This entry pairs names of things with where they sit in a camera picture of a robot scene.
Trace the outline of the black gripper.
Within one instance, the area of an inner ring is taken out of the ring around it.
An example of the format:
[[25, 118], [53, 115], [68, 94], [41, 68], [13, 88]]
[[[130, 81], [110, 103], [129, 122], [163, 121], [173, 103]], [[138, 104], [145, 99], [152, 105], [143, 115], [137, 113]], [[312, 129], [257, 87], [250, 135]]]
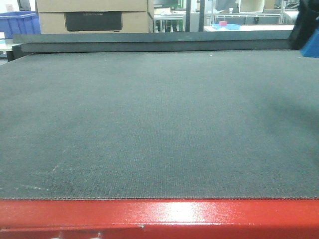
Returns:
[[292, 50], [300, 50], [319, 26], [319, 0], [301, 0], [295, 26], [288, 38]]

